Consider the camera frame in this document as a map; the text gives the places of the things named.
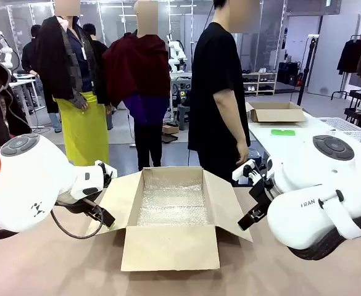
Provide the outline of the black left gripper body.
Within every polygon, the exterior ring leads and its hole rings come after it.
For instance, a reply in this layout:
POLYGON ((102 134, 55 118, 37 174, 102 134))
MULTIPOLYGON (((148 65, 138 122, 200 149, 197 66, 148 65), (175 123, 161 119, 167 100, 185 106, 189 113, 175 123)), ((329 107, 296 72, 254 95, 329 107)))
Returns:
POLYGON ((86 216, 102 216, 99 205, 87 198, 77 200, 73 204, 57 201, 55 206, 64 207, 74 214, 84 213, 86 216))

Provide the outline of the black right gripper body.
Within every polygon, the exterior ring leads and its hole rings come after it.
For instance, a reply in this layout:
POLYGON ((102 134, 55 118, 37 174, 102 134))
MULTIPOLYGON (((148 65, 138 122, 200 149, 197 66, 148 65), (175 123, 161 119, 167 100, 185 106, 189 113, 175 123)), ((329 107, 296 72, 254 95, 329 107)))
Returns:
POLYGON ((273 200, 270 190, 273 189, 273 181, 259 176, 253 179, 253 187, 249 191, 251 197, 257 204, 249 210, 249 213, 266 213, 273 200))

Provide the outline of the person's right hand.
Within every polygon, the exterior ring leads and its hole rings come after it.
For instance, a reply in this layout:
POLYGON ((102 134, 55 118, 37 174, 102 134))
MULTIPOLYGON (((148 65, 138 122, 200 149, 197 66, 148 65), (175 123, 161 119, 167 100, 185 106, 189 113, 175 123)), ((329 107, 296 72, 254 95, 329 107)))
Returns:
POLYGON ((237 148, 238 154, 239 154, 239 159, 236 162, 236 165, 240 166, 247 162, 247 158, 249 156, 249 148, 247 146, 246 141, 243 141, 243 142, 239 141, 236 145, 236 148, 237 148))

